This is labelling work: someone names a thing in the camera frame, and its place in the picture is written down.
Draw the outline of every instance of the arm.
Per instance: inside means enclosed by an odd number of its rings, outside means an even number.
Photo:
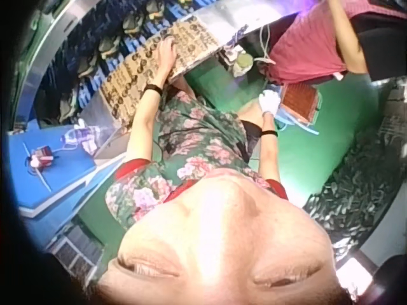
[[[340,0],[327,0],[332,13],[336,39],[348,71],[368,73],[363,50]]]
[[[157,49],[159,68],[151,83],[161,89],[175,63],[176,51],[172,45],[173,41],[173,38],[169,37],[162,41]],[[160,99],[160,94],[154,90],[144,92],[134,115],[132,131],[123,162],[139,158],[151,161],[153,126]]]
[[[263,115],[263,128],[267,130],[274,130],[274,117],[270,112]],[[280,182],[280,173],[278,165],[279,148],[277,145],[277,137],[274,135],[264,135],[261,137],[260,142],[260,164],[259,174],[265,179],[273,179]]]

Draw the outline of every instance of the wire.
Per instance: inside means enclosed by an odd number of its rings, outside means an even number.
[[[263,43],[263,29],[264,27],[267,27],[267,40],[266,40],[266,44],[264,45]],[[255,62],[265,62],[267,64],[273,64],[275,65],[275,61],[272,60],[270,58],[270,56],[268,56],[268,52],[267,52],[267,47],[268,47],[268,43],[270,42],[270,28],[267,25],[264,25],[260,28],[260,34],[259,34],[259,40],[260,40],[260,47],[263,51],[264,56],[263,57],[258,57],[255,58],[254,61]]]
[[[58,149],[56,149],[56,150],[54,150],[52,152],[56,153],[58,151],[73,151],[73,150],[75,150],[77,148],[78,148],[78,144],[76,144],[74,147],[67,147],[66,145],[64,145],[64,146],[62,146],[62,148],[58,148]]]

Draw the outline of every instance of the light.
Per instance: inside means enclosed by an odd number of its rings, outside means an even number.
[[[363,294],[372,281],[372,275],[354,258],[337,270],[336,276],[343,288],[357,295]]]

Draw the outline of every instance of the black wristband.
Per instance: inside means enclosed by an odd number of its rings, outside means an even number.
[[[159,87],[156,86],[154,84],[147,84],[146,87],[144,87],[144,91],[142,94],[144,94],[147,90],[154,90],[155,92],[157,92],[161,97],[163,95],[163,90]]]
[[[261,132],[261,136],[264,135],[275,135],[277,138],[279,137],[279,134],[275,130],[266,130],[265,132]]]

